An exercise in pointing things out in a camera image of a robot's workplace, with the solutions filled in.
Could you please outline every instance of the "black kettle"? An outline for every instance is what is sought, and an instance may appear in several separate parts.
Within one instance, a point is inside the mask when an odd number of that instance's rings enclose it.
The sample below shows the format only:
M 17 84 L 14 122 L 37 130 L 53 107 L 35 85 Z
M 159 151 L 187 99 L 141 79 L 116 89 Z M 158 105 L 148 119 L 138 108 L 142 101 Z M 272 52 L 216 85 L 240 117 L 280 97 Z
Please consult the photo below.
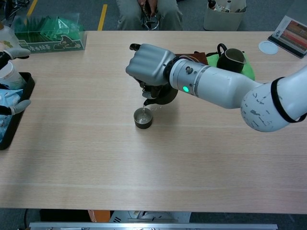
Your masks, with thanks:
M 168 104 L 175 99 L 178 93 L 178 90 L 172 88 L 169 83 L 160 87 L 154 87 L 154 86 L 149 86 L 149 87 L 151 88 L 150 89 L 151 95 L 156 94 L 156 97 L 152 99 L 147 99 L 144 102 L 145 106 L 149 104 Z
M 234 48 L 227 49 L 223 43 L 220 43 L 217 46 L 217 53 L 219 55 L 216 64 L 217 68 L 240 73 L 244 65 L 247 63 L 241 50 Z

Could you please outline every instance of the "khaki pants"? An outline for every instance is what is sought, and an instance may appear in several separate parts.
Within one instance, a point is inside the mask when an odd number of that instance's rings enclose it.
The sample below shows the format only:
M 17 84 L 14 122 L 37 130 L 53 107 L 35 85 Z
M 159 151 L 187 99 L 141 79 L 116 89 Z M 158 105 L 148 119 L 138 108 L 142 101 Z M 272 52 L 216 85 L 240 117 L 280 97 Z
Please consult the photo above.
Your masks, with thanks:
M 116 0 L 119 8 L 119 30 L 142 30 L 138 0 Z M 157 17 L 160 30 L 182 30 L 182 13 L 176 0 L 158 0 Z

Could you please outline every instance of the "person's hand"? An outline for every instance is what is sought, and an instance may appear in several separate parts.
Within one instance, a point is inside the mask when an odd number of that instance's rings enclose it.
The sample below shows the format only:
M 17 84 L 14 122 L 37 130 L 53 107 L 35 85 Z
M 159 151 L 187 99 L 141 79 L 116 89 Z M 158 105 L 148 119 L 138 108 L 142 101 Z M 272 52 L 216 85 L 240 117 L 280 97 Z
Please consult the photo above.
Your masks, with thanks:
M 140 5 L 140 6 L 145 5 L 146 0 L 138 0 L 138 1 L 139 1 L 139 5 Z
M 155 15 L 155 10 L 157 9 L 157 0 L 148 0 L 148 3 L 152 12 L 150 16 L 153 17 Z

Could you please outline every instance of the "black pitcher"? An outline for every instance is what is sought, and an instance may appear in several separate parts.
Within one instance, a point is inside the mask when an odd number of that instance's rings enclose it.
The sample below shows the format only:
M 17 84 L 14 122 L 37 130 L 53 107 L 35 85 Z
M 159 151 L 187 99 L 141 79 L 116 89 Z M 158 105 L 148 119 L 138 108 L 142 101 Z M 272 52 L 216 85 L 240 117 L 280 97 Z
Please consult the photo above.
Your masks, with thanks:
M 217 68 L 225 69 L 228 71 L 240 73 L 246 64 L 246 59 L 242 51 L 238 49 L 227 49 L 227 47 L 220 43 L 217 46 L 217 52 L 219 54 L 219 59 L 217 61 Z

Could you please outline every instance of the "small cup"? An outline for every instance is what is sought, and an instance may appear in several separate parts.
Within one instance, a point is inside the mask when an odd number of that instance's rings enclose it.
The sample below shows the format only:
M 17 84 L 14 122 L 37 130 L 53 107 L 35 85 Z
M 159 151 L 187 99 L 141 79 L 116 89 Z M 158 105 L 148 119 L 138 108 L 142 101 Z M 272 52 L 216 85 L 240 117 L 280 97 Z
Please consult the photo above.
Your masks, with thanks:
M 9 90 L 18 90 L 23 89 L 26 82 L 15 66 L 11 62 L 8 62 L 8 64 L 1 69 L 0 84 L 4 85 Z
M 147 108 L 145 108 L 144 113 L 143 108 L 137 109 L 133 114 L 133 118 L 136 127 L 141 129 L 149 128 L 153 123 L 153 113 Z

